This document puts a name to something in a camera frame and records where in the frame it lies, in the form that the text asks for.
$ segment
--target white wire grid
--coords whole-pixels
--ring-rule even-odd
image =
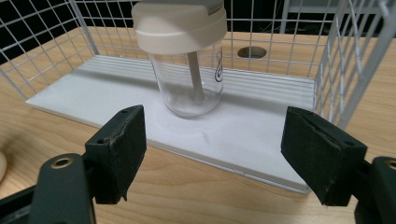
[[[269,18],[255,15],[259,0],[251,0],[245,18],[234,17],[236,0],[226,1],[230,32],[223,39],[223,46],[227,46],[223,47],[223,65],[315,79],[316,112],[345,127],[394,37],[394,1],[329,0],[320,4],[319,16],[314,19],[305,18],[306,12],[312,11],[313,1],[274,1]],[[0,1],[0,7],[7,4],[18,14],[18,18],[8,21],[0,15],[0,31],[3,29],[13,40],[0,49],[0,56],[6,59],[0,65],[0,73],[24,99],[29,99],[94,55],[148,60],[147,53],[137,46],[132,29],[130,11],[136,2],[47,0],[44,7],[37,8],[29,0],[25,6],[32,10],[23,14],[17,1]],[[45,14],[51,15],[50,21]],[[44,29],[37,31],[35,24],[29,22],[32,18],[42,23]],[[238,22],[248,24],[246,32],[235,31]],[[17,24],[29,35],[17,38],[19,30],[14,27]],[[262,26],[259,32],[257,24]],[[312,26],[316,27],[314,35],[301,34]],[[56,36],[55,31],[60,29],[63,35]],[[40,42],[42,35],[49,35],[51,41]],[[26,48],[29,41],[38,47]],[[254,59],[237,55],[242,47],[253,46],[266,49],[267,55]],[[21,56],[8,57],[15,48]]]

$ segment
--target white tray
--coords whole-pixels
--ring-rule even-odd
[[[101,127],[119,110],[145,107],[148,144],[283,189],[309,187],[280,153],[288,105],[313,109],[315,81],[224,69],[220,104],[181,119],[163,104],[150,62],[95,56],[27,103]]]

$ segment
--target clear plastic jar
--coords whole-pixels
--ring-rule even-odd
[[[212,110],[223,89],[221,40],[195,52],[150,54],[166,106],[182,118]]]

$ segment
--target wooden surface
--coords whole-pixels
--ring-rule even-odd
[[[396,157],[395,57],[396,42],[346,128],[369,147],[368,161],[379,155]],[[32,186],[46,160],[67,152],[82,154],[97,131],[30,108],[3,78],[0,103],[0,151],[8,163],[0,198]],[[292,193],[148,147],[128,202],[96,205],[95,212],[98,223],[333,224],[354,223],[355,206],[352,199],[348,207],[325,207],[313,193]]]

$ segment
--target plastic container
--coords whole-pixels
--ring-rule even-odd
[[[167,107],[183,118],[212,110],[223,89],[223,2],[146,0],[132,15],[137,43],[149,54]]]

